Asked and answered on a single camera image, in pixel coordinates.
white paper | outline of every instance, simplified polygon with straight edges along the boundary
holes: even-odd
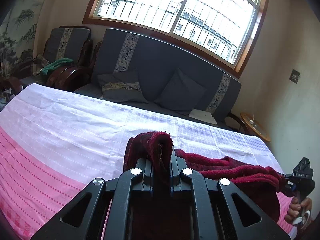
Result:
[[[192,109],[189,116],[191,118],[194,118],[203,122],[217,124],[216,120],[213,118],[213,116],[209,112],[201,111],[198,109]]]

white cable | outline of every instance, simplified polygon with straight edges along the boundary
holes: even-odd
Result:
[[[254,113],[252,113],[252,115],[253,115],[253,119],[249,121],[249,123],[250,123],[251,125],[253,125],[253,121],[254,121]]]

round table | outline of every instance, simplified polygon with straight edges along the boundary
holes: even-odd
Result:
[[[245,121],[247,126],[256,134],[258,135],[261,139],[270,142],[271,138],[269,137],[268,133],[263,129],[262,125],[259,124],[253,117],[247,113],[240,113],[242,120]]]

gray throw pillow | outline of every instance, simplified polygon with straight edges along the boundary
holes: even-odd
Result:
[[[103,75],[98,75],[97,76],[98,82],[100,87],[103,85],[111,82],[111,83],[117,83],[119,80],[117,80],[112,74],[103,74]]]
[[[124,84],[128,85],[132,89],[141,91],[138,73],[136,70],[98,75],[97,78],[100,86],[103,86],[109,82],[111,83],[123,82]]]
[[[108,89],[103,92],[104,100],[111,101],[114,103],[122,102],[140,102],[148,103],[148,101],[143,97],[142,93],[126,88]]]
[[[190,114],[206,91],[178,68],[154,102],[181,114]]]

sofa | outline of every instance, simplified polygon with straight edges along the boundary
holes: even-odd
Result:
[[[205,122],[189,117],[190,111],[207,111],[228,130],[230,116],[247,133],[230,113],[241,84],[215,65],[166,42],[114,28],[106,30],[99,46],[90,82],[75,93],[200,123]]]

